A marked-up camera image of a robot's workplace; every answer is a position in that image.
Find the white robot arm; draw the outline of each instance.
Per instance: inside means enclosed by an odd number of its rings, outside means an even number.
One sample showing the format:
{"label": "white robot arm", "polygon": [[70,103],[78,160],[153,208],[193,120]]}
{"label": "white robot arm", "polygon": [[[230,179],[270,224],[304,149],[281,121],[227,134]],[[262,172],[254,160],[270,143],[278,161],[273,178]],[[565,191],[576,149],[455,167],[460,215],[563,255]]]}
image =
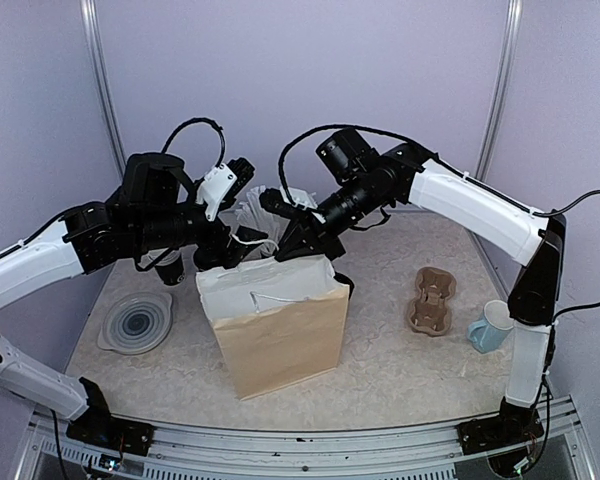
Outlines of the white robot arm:
{"label": "white robot arm", "polygon": [[[285,155],[304,138],[333,129],[338,131],[321,143],[316,153],[341,188],[315,209],[286,202],[290,195],[283,170]],[[404,143],[380,155],[358,130]],[[503,195],[411,139],[368,127],[314,128],[285,147],[278,167],[282,188],[266,190],[260,202],[269,212],[289,219],[276,254],[279,261],[318,253],[330,259],[344,255],[338,239],[342,232],[364,230],[356,224],[378,208],[384,217],[378,225],[385,223],[389,215],[383,207],[400,202],[463,225],[521,265],[508,299],[515,320],[514,353],[500,415],[459,429],[465,453],[518,443],[530,433],[541,436],[535,406],[554,349],[553,315],[562,272],[564,217],[545,214]]]}
{"label": "white robot arm", "polygon": [[[177,157],[133,155],[122,186],[106,202],[67,210],[28,239],[0,252],[0,309],[47,285],[91,273],[121,258],[132,258],[138,270],[148,270],[185,245],[198,246],[194,262],[199,268],[234,267],[255,248],[247,245],[249,241],[266,235],[241,227],[236,237],[246,244],[240,243],[217,213],[231,206],[253,172],[251,164],[241,158],[214,167],[194,184]],[[180,186],[189,193],[183,203],[177,203]],[[140,259],[149,251],[162,254],[148,267],[141,267]],[[125,443],[131,445],[128,452],[146,454],[150,425],[111,417],[96,384],[47,367],[2,336],[0,387],[70,420],[67,434],[73,438],[117,449],[124,434]]]}

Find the light blue mug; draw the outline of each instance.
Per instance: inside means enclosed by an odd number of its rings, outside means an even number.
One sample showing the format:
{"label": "light blue mug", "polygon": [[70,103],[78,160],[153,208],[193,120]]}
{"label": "light blue mug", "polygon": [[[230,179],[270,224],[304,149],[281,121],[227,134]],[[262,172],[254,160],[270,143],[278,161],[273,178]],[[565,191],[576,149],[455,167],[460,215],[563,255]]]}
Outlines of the light blue mug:
{"label": "light blue mug", "polygon": [[493,352],[513,330],[509,308],[502,300],[487,302],[480,320],[469,325],[467,338],[480,353]]}

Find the white wall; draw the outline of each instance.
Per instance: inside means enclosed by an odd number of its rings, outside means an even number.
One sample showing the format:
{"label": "white wall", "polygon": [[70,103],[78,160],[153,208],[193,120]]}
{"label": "white wall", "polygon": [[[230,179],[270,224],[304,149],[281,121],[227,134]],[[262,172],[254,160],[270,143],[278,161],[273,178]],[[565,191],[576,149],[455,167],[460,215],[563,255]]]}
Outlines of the white wall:
{"label": "white wall", "polygon": [[[489,0],[252,0],[98,3],[122,141],[160,149],[192,116],[225,127],[228,157],[278,185],[285,144],[325,123],[398,131],[474,171],[486,128],[507,3]],[[173,151],[194,177],[217,157],[205,126]],[[288,178],[321,199],[335,182],[314,150],[290,155]],[[392,142],[369,139],[383,150]]]}
{"label": "white wall", "polygon": [[[0,250],[117,183],[80,3],[0,2]],[[104,281],[82,277],[0,311],[0,333],[63,369]],[[0,391],[0,480],[32,406]]]}
{"label": "white wall", "polygon": [[[548,210],[600,188],[600,1],[526,1],[487,182]],[[560,305],[600,299],[600,197],[567,214]],[[509,286],[517,268],[489,248]],[[600,467],[600,309],[559,326],[553,384],[573,395]]]}

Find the paper bag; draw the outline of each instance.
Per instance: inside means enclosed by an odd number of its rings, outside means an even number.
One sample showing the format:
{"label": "paper bag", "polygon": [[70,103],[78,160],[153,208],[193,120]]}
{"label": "paper bag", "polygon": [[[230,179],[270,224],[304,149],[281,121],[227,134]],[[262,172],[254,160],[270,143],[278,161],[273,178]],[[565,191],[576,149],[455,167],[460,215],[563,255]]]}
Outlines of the paper bag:
{"label": "paper bag", "polygon": [[202,306],[238,397],[277,390],[334,369],[349,287],[324,256],[244,262],[198,273]]}

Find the table surface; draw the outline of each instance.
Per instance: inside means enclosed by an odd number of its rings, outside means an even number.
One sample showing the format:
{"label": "table surface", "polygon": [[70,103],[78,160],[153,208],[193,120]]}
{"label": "table surface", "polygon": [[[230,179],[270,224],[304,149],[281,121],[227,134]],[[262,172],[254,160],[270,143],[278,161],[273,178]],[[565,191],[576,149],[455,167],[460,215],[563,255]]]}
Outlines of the table surface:
{"label": "table surface", "polygon": [[[95,381],[112,412],[148,420],[254,430],[351,430],[428,423],[497,410],[511,364],[511,338],[481,355],[466,340],[496,290],[467,232],[430,213],[394,214],[388,224],[342,236],[334,265],[356,284],[337,369],[250,400],[237,399],[202,311],[190,251],[187,279],[165,287],[155,272],[114,267],[68,372]],[[432,338],[406,326],[421,267],[457,280],[451,330]],[[174,323],[154,350],[124,356],[100,350],[105,315],[136,292],[169,292]]]}

